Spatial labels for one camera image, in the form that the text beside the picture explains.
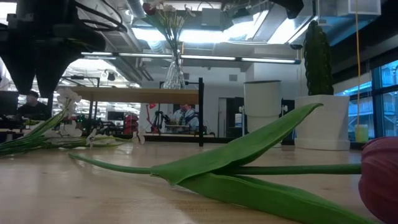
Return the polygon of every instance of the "cactus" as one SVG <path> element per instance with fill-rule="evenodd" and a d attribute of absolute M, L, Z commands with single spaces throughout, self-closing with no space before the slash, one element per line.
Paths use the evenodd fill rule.
<path fill-rule="evenodd" d="M 304 58 L 308 95 L 333 95 L 330 46 L 317 21 L 310 23 L 305 34 Z"/>

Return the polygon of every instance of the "white cylinder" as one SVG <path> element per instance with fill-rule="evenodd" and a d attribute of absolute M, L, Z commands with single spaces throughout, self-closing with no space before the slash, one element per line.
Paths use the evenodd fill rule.
<path fill-rule="evenodd" d="M 242 126 L 242 114 L 238 113 L 235 114 L 235 127 L 241 127 Z"/>
<path fill-rule="evenodd" d="M 244 83 L 244 110 L 251 133 L 279 118 L 282 94 L 280 80 Z"/>

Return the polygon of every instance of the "potted cactus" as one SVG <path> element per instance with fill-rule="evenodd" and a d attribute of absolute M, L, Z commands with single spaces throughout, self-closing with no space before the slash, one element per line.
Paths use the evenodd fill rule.
<path fill-rule="evenodd" d="M 323 103 L 297 128 L 296 147 L 348 150 L 348 96 L 333 96 L 330 46 L 326 34 L 312 21 L 304 40 L 308 96 L 295 99 L 295 107 Z"/>

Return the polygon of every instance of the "shelf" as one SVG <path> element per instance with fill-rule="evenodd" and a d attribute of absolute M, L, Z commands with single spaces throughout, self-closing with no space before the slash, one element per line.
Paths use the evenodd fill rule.
<path fill-rule="evenodd" d="M 163 90 L 155 88 L 97 88 L 70 87 L 84 100 L 115 103 L 172 103 L 193 104 L 199 102 L 198 90 Z"/>

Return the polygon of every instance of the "door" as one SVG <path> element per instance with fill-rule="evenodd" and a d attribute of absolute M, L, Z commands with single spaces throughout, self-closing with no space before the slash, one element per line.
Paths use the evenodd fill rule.
<path fill-rule="evenodd" d="M 226 98 L 218 99 L 218 137 L 226 137 Z"/>

